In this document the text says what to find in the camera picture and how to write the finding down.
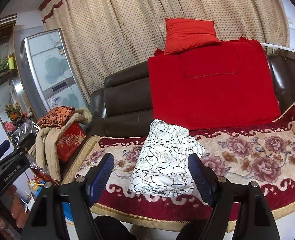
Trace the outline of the person's left hand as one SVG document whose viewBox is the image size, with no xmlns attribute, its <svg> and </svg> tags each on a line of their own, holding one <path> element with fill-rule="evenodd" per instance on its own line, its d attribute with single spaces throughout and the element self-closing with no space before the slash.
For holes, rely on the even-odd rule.
<svg viewBox="0 0 295 240">
<path fill-rule="evenodd" d="M 5 202 L 7 204 L 6 209 L 9 211 L 11 217 L 15 220 L 17 228 L 23 229 L 29 213 L 25 212 L 25 207 L 22 205 L 19 197 L 16 195 L 16 191 L 17 188 L 15 185 L 11 185 L 2 195 L 2 197 L 5 198 Z M 5 229 L 5 220 L 0 217 L 0 231 L 4 236 L 7 234 Z"/>
</svg>

